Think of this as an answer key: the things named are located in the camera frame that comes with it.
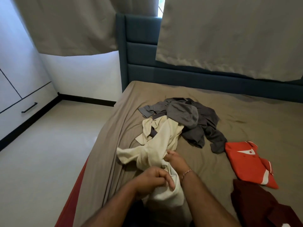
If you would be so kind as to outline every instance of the maroon garment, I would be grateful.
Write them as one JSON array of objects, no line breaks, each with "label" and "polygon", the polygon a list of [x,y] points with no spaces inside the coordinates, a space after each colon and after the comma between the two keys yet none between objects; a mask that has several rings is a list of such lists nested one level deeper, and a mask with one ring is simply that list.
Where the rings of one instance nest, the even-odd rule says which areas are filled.
[{"label": "maroon garment", "polygon": [[258,184],[238,179],[233,183],[232,204],[243,227],[282,227],[283,224],[303,227],[290,206],[279,204]]}]

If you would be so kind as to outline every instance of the glossy floor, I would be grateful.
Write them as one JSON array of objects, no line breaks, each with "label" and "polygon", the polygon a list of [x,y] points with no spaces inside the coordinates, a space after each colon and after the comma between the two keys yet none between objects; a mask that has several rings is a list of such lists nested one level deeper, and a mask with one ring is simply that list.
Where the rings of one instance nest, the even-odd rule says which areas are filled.
[{"label": "glossy floor", "polygon": [[61,101],[0,152],[0,226],[55,225],[112,110]]}]

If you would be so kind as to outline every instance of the baseboard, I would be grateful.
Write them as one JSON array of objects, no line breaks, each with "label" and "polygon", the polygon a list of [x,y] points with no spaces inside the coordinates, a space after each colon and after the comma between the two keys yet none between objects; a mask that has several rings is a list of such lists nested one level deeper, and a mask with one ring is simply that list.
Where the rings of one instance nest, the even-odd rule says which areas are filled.
[{"label": "baseboard", "polygon": [[12,141],[14,141],[20,134],[22,134],[26,129],[28,129],[32,124],[34,124],[38,119],[40,119],[45,113],[51,110],[57,103],[61,101],[61,97],[57,96],[39,111],[37,111],[32,117],[18,126],[15,130],[5,136],[2,140],[0,140],[0,151],[6,148]]},{"label": "baseboard", "polygon": [[60,93],[58,93],[58,95],[61,97],[62,100],[70,100],[70,101],[76,101],[81,103],[92,103],[92,104],[98,104],[98,105],[104,105],[110,107],[113,107],[116,103],[115,101],[104,100],[104,99],[94,99],[94,98],[88,98],[82,96],[65,95]]}]

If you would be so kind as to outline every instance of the drawer handle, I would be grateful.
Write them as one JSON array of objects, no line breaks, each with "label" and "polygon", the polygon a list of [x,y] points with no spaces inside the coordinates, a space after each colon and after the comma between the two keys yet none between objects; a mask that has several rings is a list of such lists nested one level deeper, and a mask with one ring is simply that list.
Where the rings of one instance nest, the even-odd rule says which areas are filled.
[{"label": "drawer handle", "polygon": [[31,107],[29,107],[28,109],[26,109],[25,111],[21,111],[21,113],[25,113],[25,112],[27,112],[29,109],[31,109],[32,107],[34,107],[34,106],[36,106],[38,103],[34,103],[34,105],[33,106],[31,106]]}]

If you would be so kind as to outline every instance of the blue upholstered headboard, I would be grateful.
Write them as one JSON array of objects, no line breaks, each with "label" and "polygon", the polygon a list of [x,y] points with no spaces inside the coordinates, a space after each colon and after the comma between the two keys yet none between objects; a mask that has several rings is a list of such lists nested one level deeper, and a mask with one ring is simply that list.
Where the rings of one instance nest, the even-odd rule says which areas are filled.
[{"label": "blue upholstered headboard", "polygon": [[161,18],[116,15],[122,91],[133,80],[303,103],[303,79],[255,80],[236,73],[211,72],[155,60]]}]

